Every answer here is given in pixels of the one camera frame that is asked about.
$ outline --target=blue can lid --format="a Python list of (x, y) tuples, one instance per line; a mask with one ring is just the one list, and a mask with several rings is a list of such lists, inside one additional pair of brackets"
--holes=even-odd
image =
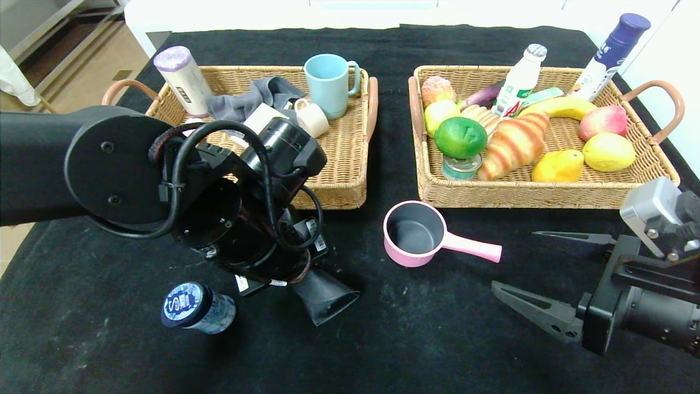
[(211, 308), (212, 292), (198, 282), (174, 287), (165, 297), (160, 321), (165, 327), (189, 327), (199, 322)]
[(610, 33), (610, 38), (624, 45), (634, 45), (639, 41), (639, 37), (644, 34), (652, 24), (642, 15), (633, 13), (622, 14), (615, 30)]

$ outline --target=brown leather handle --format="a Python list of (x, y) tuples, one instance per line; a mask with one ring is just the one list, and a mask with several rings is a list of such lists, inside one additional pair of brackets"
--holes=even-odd
[(147, 96), (149, 96), (151, 100), (158, 100), (158, 94), (151, 90), (151, 88), (149, 88), (148, 86), (142, 84), (141, 82), (138, 82), (136, 79), (122, 79), (120, 81), (112, 83), (112, 86), (110, 86), (107, 89), (107, 91), (104, 93), (104, 96), (102, 96), (102, 105), (112, 105), (112, 101), (114, 101), (114, 96), (116, 96), (117, 93), (119, 93), (119, 91), (126, 86), (134, 86), (135, 88), (138, 88), (141, 92), (144, 92)]
[(415, 76), (408, 78), (408, 101), (411, 106), (411, 122), (413, 131), (419, 141), (426, 140), (426, 124), (423, 120), (423, 102), (418, 96), (418, 80)]
[(377, 109), (379, 107), (379, 81), (377, 77), (370, 77), (370, 108), (367, 111), (367, 134), (365, 140), (369, 142), (375, 133), (377, 126)]
[(683, 97), (680, 95), (678, 92), (678, 89), (671, 85), (670, 83), (666, 81), (649, 81), (647, 83), (643, 83), (637, 87), (637, 89), (632, 90), (631, 92), (627, 93), (626, 95), (622, 96), (622, 99), (624, 101), (630, 101), (637, 97), (637, 95), (644, 90), (647, 90), (648, 88), (651, 88), (652, 86), (659, 86), (660, 88), (664, 89), (666, 93), (668, 93), (669, 96), (671, 96), (671, 100), (673, 100), (673, 105), (675, 106), (675, 114), (673, 115), (673, 119), (671, 119), (671, 122), (661, 131), (656, 133), (654, 137), (652, 137), (651, 142), (654, 144), (660, 144), (661, 141), (665, 140), (666, 137), (671, 134), (673, 129), (675, 129), (680, 121), (683, 119), (683, 116), (685, 115), (685, 102), (683, 101)]

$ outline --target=pink saucepan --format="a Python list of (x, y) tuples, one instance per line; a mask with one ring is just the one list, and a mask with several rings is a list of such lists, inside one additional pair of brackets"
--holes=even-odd
[(500, 245), (458, 237), (447, 231), (442, 215), (421, 201), (394, 205), (384, 217), (384, 249), (393, 261), (406, 267), (427, 264), (442, 248), (483, 257), (498, 263)]

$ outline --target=pot handle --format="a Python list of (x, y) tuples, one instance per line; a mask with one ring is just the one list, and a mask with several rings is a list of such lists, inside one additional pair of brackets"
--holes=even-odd
[(503, 247), (501, 245), (494, 245), (492, 243), (483, 243), (477, 240), (471, 240), (469, 238), (462, 238), (450, 232), (445, 233), (444, 238), (442, 239), (442, 247), (445, 249), (456, 250), (457, 252), (464, 252), (483, 257), (487, 260), (493, 261), (494, 263), (498, 263), (501, 260), (501, 252), (503, 251)]

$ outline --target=blue mug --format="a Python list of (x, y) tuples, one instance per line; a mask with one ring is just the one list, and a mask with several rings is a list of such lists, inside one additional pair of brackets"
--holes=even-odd
[[(348, 91), (348, 68), (355, 67), (355, 84)], [(360, 88), (360, 67), (357, 63), (332, 53), (322, 53), (304, 63), (304, 74), (309, 84), (311, 100), (316, 103), (328, 119), (338, 119), (345, 114), (348, 96)]]

